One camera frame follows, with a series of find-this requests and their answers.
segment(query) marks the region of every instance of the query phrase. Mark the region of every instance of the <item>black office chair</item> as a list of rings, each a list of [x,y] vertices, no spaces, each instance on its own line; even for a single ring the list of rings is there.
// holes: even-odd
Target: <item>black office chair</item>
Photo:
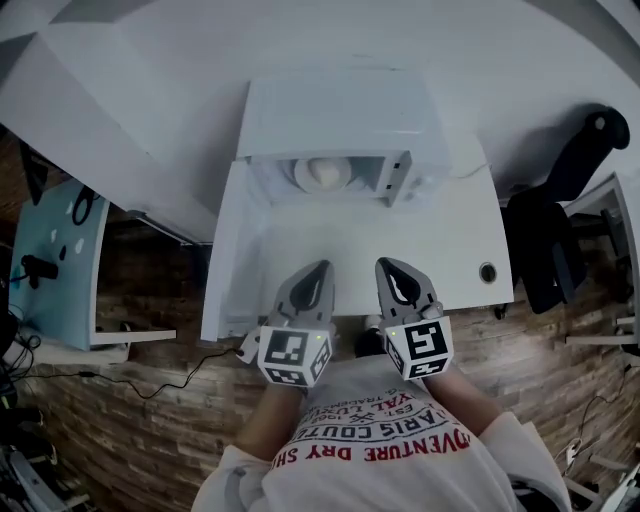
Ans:
[[[524,284],[534,313],[567,304],[587,268],[571,223],[559,201],[573,201],[613,148],[629,145],[629,126],[617,110],[602,106],[564,147],[547,181],[514,195],[502,209],[513,286]],[[495,308],[502,319],[507,305]]]

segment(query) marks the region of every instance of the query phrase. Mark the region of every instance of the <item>shirt sleeve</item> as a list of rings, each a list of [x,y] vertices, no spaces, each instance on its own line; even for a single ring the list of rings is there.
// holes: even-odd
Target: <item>shirt sleeve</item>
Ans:
[[[204,481],[192,512],[244,512],[264,498],[262,479],[271,463],[227,446],[218,468]]]
[[[513,413],[505,412],[480,435],[480,441],[507,473],[521,503],[526,503],[532,495],[542,494],[558,510],[571,510],[569,493],[558,466],[533,426],[528,429]]]

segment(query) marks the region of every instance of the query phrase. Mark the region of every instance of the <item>white t-shirt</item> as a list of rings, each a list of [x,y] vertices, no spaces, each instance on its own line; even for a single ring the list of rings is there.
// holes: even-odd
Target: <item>white t-shirt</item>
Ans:
[[[426,391],[403,381],[382,355],[329,366],[273,461],[227,447],[193,510],[571,507],[553,458],[513,414],[502,414],[476,438]]]

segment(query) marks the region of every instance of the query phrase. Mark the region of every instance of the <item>round hole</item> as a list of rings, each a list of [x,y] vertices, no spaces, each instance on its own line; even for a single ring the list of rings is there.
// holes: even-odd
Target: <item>round hole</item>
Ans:
[[[496,280],[496,267],[492,263],[483,263],[480,265],[480,279],[485,284],[491,284]]]

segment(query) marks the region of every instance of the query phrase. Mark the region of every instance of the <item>white desk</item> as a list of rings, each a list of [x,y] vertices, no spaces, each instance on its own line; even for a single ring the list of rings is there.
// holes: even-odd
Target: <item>white desk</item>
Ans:
[[[244,188],[246,170],[232,169],[216,227],[202,339],[246,334],[271,311],[285,279],[325,258],[335,267],[335,316],[380,313],[375,262],[383,256],[427,274],[445,309],[512,302],[509,251],[486,157],[471,134],[450,141],[451,177],[412,212],[379,201],[309,202],[274,207],[265,220],[246,200],[252,197]],[[497,272],[491,284],[480,279],[485,262]]]
[[[638,259],[637,247],[637,243],[640,241],[640,174],[614,173],[607,181],[565,206],[565,212],[567,216],[571,216],[594,207],[597,209],[598,205],[603,203],[610,194],[615,195],[622,213],[629,244],[634,287],[633,302],[636,311],[633,339],[637,340],[637,333],[640,333],[640,317],[638,316],[638,312],[640,312],[640,260]],[[629,343],[629,341],[620,339],[620,343],[624,342]]]
[[[374,268],[383,256],[426,273],[445,309],[513,301],[509,252],[488,167],[451,178],[418,211],[397,212],[380,202],[331,208],[312,203],[301,209],[292,205],[275,212],[265,250],[263,315],[285,279],[320,259],[335,266],[336,315],[380,314]],[[480,279],[485,262],[497,271],[492,284]]]

